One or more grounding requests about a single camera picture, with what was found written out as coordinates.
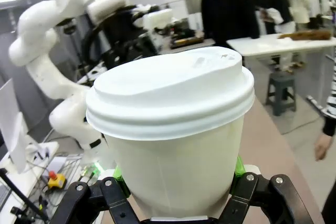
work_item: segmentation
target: black sweater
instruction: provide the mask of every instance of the black sweater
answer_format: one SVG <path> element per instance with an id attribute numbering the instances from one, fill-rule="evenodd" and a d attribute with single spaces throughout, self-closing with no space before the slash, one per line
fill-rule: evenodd
<path id="1" fill-rule="evenodd" d="M 252 0 L 202 0 L 206 36 L 217 44 L 237 38 L 259 38 L 259 26 Z"/>
<path id="2" fill-rule="evenodd" d="M 260 0 L 260 7 L 264 9 L 274 8 L 277 10 L 284 20 L 282 24 L 293 21 L 289 11 L 288 0 Z"/>

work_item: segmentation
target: white jacket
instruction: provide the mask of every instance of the white jacket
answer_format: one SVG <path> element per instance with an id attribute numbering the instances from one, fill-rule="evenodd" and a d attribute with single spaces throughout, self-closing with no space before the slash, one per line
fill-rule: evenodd
<path id="1" fill-rule="evenodd" d="M 309 23 L 310 0 L 288 0 L 295 23 Z"/>
<path id="2" fill-rule="evenodd" d="M 315 18 L 319 14 L 321 14 L 320 0 L 310 0 L 309 17 Z"/>

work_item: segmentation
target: screw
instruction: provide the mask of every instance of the screw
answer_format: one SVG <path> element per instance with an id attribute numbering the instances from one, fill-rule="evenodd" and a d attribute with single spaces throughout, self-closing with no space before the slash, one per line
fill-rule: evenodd
<path id="1" fill-rule="evenodd" d="M 282 183 L 284 182 L 282 178 L 277 178 L 275 181 L 276 181 L 278 184 L 282 184 Z"/>
<path id="2" fill-rule="evenodd" d="M 246 178 L 247 178 L 248 181 L 253 181 L 254 180 L 254 176 L 252 174 L 247 175 Z"/>
<path id="3" fill-rule="evenodd" d="M 110 185 L 112 185 L 112 181 L 110 181 L 110 180 L 106 180 L 106 181 L 105 181 L 105 185 L 106 185 L 106 186 L 110 186 Z"/>

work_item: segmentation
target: plastic stool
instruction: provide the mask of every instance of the plastic stool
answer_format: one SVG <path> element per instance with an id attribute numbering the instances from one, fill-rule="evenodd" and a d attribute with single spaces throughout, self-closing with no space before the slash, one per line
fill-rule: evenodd
<path id="1" fill-rule="evenodd" d="M 271 91 L 271 86 L 274 86 L 275 92 Z M 288 92 L 288 88 L 293 89 L 293 94 Z M 292 98 L 293 102 L 287 103 L 288 97 Z M 268 81 L 268 90 L 266 105 L 273 106 L 273 115 L 281 116 L 286 109 L 292 109 L 294 112 L 296 106 L 296 88 L 294 76 L 285 72 L 271 73 Z"/>

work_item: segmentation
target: hand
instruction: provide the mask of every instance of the hand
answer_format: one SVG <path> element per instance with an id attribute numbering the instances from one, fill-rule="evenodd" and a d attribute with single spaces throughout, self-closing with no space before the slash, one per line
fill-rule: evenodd
<path id="1" fill-rule="evenodd" d="M 316 161 L 325 159 L 331 144 L 332 144 L 332 136 L 328 136 L 322 133 L 315 143 Z"/>

